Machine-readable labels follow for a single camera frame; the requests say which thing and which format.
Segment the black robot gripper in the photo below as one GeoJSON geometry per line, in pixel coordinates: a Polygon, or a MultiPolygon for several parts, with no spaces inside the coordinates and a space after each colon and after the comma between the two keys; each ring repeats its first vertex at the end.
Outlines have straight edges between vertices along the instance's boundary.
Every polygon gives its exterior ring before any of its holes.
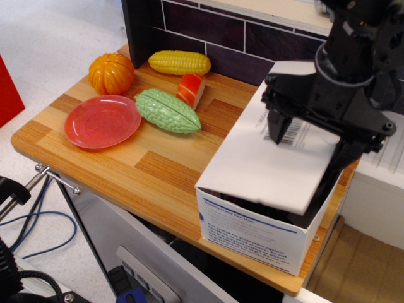
{"type": "Polygon", "coordinates": [[[341,172],[364,152],[379,152],[396,131],[383,112],[395,106],[376,97],[381,83],[396,85],[396,70],[378,72],[363,83],[340,82],[320,71],[306,75],[270,72],[262,101],[268,109],[270,138],[279,144],[293,118],[299,118],[342,138],[331,157],[308,209],[289,213],[287,223],[307,228],[323,206],[341,172]]]}

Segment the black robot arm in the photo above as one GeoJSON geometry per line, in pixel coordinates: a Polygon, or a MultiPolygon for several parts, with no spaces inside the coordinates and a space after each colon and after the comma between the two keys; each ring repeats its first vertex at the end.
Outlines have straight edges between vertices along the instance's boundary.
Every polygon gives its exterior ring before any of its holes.
{"type": "Polygon", "coordinates": [[[326,1],[334,20],[307,76],[269,73],[262,101],[271,139],[280,143],[294,118],[340,140],[306,215],[271,210],[270,216],[300,227],[324,203],[342,170],[365,153],[379,152],[396,131],[384,112],[400,99],[403,65],[402,1],[326,1]]]}

